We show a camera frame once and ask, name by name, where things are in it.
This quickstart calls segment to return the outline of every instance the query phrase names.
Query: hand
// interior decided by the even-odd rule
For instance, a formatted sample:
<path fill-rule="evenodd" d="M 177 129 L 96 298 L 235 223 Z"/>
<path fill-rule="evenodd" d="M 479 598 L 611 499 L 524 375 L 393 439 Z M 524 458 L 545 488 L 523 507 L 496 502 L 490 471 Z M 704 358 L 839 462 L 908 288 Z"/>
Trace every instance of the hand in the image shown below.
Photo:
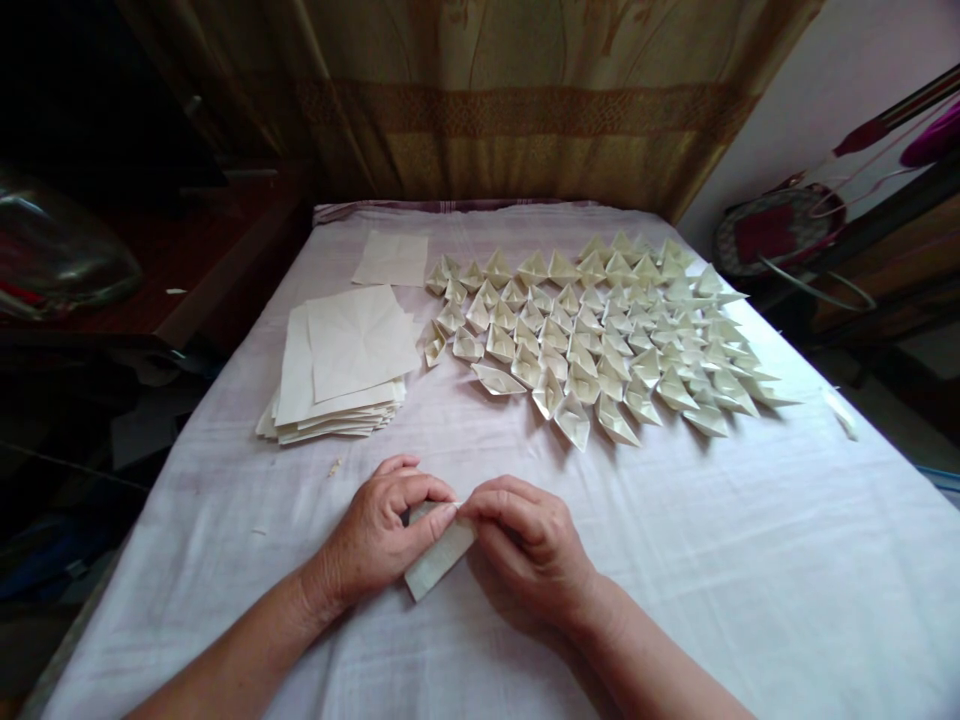
<path fill-rule="evenodd" d="M 413 455 L 396 455 L 360 486 L 347 514 L 303 568 L 308 603 L 339 614 L 396 581 L 440 539 L 456 506 L 434 508 L 409 527 L 400 519 L 424 500 L 456 500 L 449 485 L 418 470 L 419 464 Z"/>
<path fill-rule="evenodd" d="M 460 515 L 476 522 L 480 546 L 530 610 L 566 632 L 588 619 L 600 576 L 563 500 L 503 475 L 474 490 Z"/>

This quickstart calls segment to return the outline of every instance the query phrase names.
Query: white paper boat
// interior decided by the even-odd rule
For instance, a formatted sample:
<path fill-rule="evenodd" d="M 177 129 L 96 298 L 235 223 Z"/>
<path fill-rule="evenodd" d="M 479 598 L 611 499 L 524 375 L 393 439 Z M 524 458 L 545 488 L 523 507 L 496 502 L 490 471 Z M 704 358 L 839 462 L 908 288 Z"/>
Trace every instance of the white paper boat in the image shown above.
<path fill-rule="evenodd" d="M 553 421 L 577 450 L 586 452 L 587 440 L 590 439 L 590 417 L 576 397 L 567 395 L 563 399 Z"/>
<path fill-rule="evenodd" d="M 454 305 L 463 305 L 463 301 L 467 299 L 467 289 L 458 280 L 450 278 L 447 280 L 447 289 L 443 297 Z"/>
<path fill-rule="evenodd" d="M 437 297 L 442 297 L 443 294 L 447 291 L 447 282 L 449 278 L 443 274 L 443 268 L 440 267 L 440 263 L 437 263 L 433 267 L 433 271 L 430 275 L 427 276 L 426 283 L 427 290 L 432 292 Z"/>
<path fill-rule="evenodd" d="M 483 273 L 480 272 L 480 266 L 474 260 L 470 263 L 467 271 L 460 276 L 460 284 L 470 292 L 476 292 L 483 285 Z"/>
<path fill-rule="evenodd" d="M 597 419 L 600 421 L 600 427 L 615 443 L 633 445 L 633 447 L 641 446 L 640 440 L 620 414 L 617 403 L 606 395 L 602 396 L 597 403 Z"/>
<path fill-rule="evenodd" d="M 540 328 L 543 327 L 543 315 L 532 300 L 527 300 L 527 304 L 523 306 L 523 310 L 517 315 L 517 319 L 535 333 L 540 332 Z"/>
<path fill-rule="evenodd" d="M 623 255 L 614 252 L 607 262 L 607 282 L 611 287 L 614 285 L 631 285 L 636 281 L 633 277 L 633 269 L 629 263 L 623 259 Z"/>
<path fill-rule="evenodd" d="M 517 356 L 517 344 L 499 325 L 491 325 L 487 333 L 487 353 L 507 365 Z"/>
<path fill-rule="evenodd" d="M 497 304 L 493 306 L 493 312 L 490 313 L 490 323 L 512 332 L 517 327 L 517 316 L 503 300 L 497 300 Z"/>
<path fill-rule="evenodd" d="M 657 394 L 663 398 L 663 401 L 673 410 L 698 410 L 700 408 L 693 401 L 687 389 L 683 386 L 683 381 L 677 375 L 673 367 L 667 368 L 660 382 L 657 383 Z"/>
<path fill-rule="evenodd" d="M 584 405 L 593 405 L 600 395 L 600 383 L 597 378 L 587 372 L 578 362 L 570 363 L 567 373 L 567 384 L 564 388 L 568 395 L 573 395 Z"/>
<path fill-rule="evenodd" d="M 458 328 L 463 327 L 466 319 L 463 317 L 463 311 L 459 305 L 447 303 L 443 306 L 440 314 L 437 315 L 437 322 L 447 335 L 453 335 Z"/>
<path fill-rule="evenodd" d="M 453 336 L 453 354 L 469 363 L 479 362 L 483 357 L 483 343 L 465 327 L 458 328 L 457 334 Z"/>
<path fill-rule="evenodd" d="M 479 295 L 473 298 L 473 302 L 467 308 L 464 318 L 470 323 L 470 327 L 473 328 L 475 333 L 486 332 L 487 328 L 490 327 L 490 313 Z"/>
<path fill-rule="evenodd" d="M 443 328 L 436 320 L 430 323 L 430 335 L 427 337 L 423 346 L 423 356 L 427 361 L 427 367 L 435 367 L 443 359 L 443 348 L 447 344 L 447 336 L 444 335 Z"/>
<path fill-rule="evenodd" d="M 586 247 L 580 251 L 580 254 L 577 256 L 579 259 L 583 260 L 587 258 L 591 253 L 597 253 L 600 257 L 600 261 L 606 265 L 607 260 L 610 259 L 610 256 L 613 255 L 613 250 L 608 248 L 603 243 L 603 239 L 600 237 L 599 233 L 590 238 L 590 242 L 587 243 Z"/>
<path fill-rule="evenodd" d="M 510 282 L 513 277 L 513 270 L 510 269 L 510 265 L 503 257 L 503 251 L 500 248 L 494 250 L 493 255 L 490 256 L 486 267 L 483 268 L 483 274 L 497 290 Z"/>
<path fill-rule="evenodd" d="M 571 335 L 570 346 L 567 348 L 567 360 L 571 363 L 577 363 L 590 375 L 597 376 L 597 364 L 593 361 L 593 356 L 583 344 L 582 337 L 593 337 L 592 335 Z"/>
<path fill-rule="evenodd" d="M 547 279 L 547 263 L 543 259 L 543 253 L 537 250 L 528 257 L 517 268 L 517 275 L 523 280 L 523 284 L 529 287 L 536 287 Z"/>
<path fill-rule="evenodd" d="M 550 370 L 559 382 L 564 382 L 567 379 L 567 360 L 558 350 L 549 345 L 544 345 L 540 348 L 540 356 L 537 359 L 540 361 L 540 367 L 544 370 Z"/>
<path fill-rule="evenodd" d="M 650 390 L 640 378 L 634 378 L 627 383 L 627 389 L 623 393 L 623 404 L 627 406 L 627 410 L 638 423 L 663 425 L 660 413 L 650 399 Z"/>
<path fill-rule="evenodd" d="M 585 288 L 591 288 L 607 279 L 606 265 L 597 252 L 587 255 L 583 262 L 577 265 L 577 270 L 580 273 L 580 284 Z"/>
<path fill-rule="evenodd" d="M 561 288 L 564 285 L 575 283 L 580 279 L 580 273 L 577 272 L 573 263 L 556 250 L 553 251 L 553 255 L 550 257 L 550 267 L 547 272 L 550 280 L 556 284 L 557 287 Z"/>
<path fill-rule="evenodd" d="M 557 299 L 553 301 L 553 309 L 563 308 L 568 315 L 576 315 L 580 310 L 580 301 L 577 300 L 577 293 L 573 290 L 573 285 L 565 285 Z"/>
<path fill-rule="evenodd" d="M 532 302 L 544 315 L 549 315 L 553 311 L 553 298 L 535 285 L 527 293 L 527 302 Z"/>
<path fill-rule="evenodd" d="M 563 402 L 563 388 L 549 367 L 540 374 L 540 382 L 537 383 L 532 395 L 533 403 L 540 414 L 545 420 L 552 420 L 560 403 Z"/>
<path fill-rule="evenodd" d="M 484 280 L 480 289 L 477 290 L 477 297 L 480 298 L 483 305 L 488 310 L 500 302 L 500 293 L 493 287 L 489 280 Z"/>
<path fill-rule="evenodd" d="M 486 365 L 471 365 L 473 371 L 480 378 L 480 382 L 491 395 L 517 395 L 525 393 L 527 389 L 502 370 L 487 367 Z"/>
<path fill-rule="evenodd" d="M 543 321 L 543 327 L 540 329 L 540 345 L 548 345 L 559 352 L 567 350 L 567 335 L 563 328 L 557 325 L 557 321 L 547 318 Z"/>
<path fill-rule="evenodd" d="M 550 313 L 550 319 L 559 325 L 560 329 L 567 335 L 573 332 L 573 320 L 570 319 L 567 311 L 560 307 L 558 303 L 554 304 L 553 312 Z"/>
<path fill-rule="evenodd" d="M 603 299 L 593 286 L 584 290 L 583 295 L 580 297 L 580 305 L 589 308 L 590 312 L 594 315 L 603 312 Z"/>
<path fill-rule="evenodd" d="M 525 347 L 534 355 L 540 353 L 540 341 L 537 340 L 537 336 L 533 330 L 527 327 L 526 323 L 517 323 L 517 329 L 513 331 L 513 341 L 517 344 L 517 347 Z"/>
<path fill-rule="evenodd" d="M 513 312 L 520 310 L 527 302 L 526 294 L 514 280 L 509 280 L 507 284 L 504 285 L 503 292 L 500 293 L 500 299 L 503 300 L 507 304 L 507 307 Z"/>
<path fill-rule="evenodd" d="M 510 365 L 510 373 L 532 390 L 540 382 L 543 369 L 540 367 L 540 360 L 536 353 L 520 346 L 517 350 L 517 356 Z"/>

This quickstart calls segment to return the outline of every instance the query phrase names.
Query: stack of paper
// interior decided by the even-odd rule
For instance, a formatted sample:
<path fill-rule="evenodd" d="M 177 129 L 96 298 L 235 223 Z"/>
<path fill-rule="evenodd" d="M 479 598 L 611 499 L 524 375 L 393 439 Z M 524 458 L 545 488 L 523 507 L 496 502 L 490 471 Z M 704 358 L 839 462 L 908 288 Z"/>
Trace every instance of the stack of paper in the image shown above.
<path fill-rule="evenodd" d="M 280 387 L 257 435 L 281 445 L 369 436 L 396 415 L 403 375 L 420 365 L 412 316 L 389 286 L 310 300 L 290 312 Z"/>

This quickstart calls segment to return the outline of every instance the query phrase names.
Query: paper sheet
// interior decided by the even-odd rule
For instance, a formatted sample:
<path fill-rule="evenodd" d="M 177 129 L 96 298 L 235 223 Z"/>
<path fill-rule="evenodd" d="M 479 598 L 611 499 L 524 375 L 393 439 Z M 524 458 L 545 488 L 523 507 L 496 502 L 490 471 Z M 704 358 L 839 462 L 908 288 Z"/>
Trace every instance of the paper sheet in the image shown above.
<path fill-rule="evenodd" d="M 353 282 L 423 287 L 428 244 L 429 238 L 423 235 L 388 235 L 371 230 Z"/>

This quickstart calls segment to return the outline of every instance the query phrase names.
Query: wooden furniture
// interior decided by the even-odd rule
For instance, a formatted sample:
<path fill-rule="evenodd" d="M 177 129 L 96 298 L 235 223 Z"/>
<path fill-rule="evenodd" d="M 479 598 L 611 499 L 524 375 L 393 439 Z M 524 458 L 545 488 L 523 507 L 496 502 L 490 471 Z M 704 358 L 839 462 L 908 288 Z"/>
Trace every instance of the wooden furniture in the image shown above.
<path fill-rule="evenodd" d="M 264 164 L 228 188 L 184 197 L 183 212 L 92 208 L 143 268 L 130 297 L 50 323 L 0 316 L 0 345 L 181 350 L 195 334 L 229 354 L 310 233 L 309 166 Z M 168 289 L 185 290 L 168 294 Z"/>

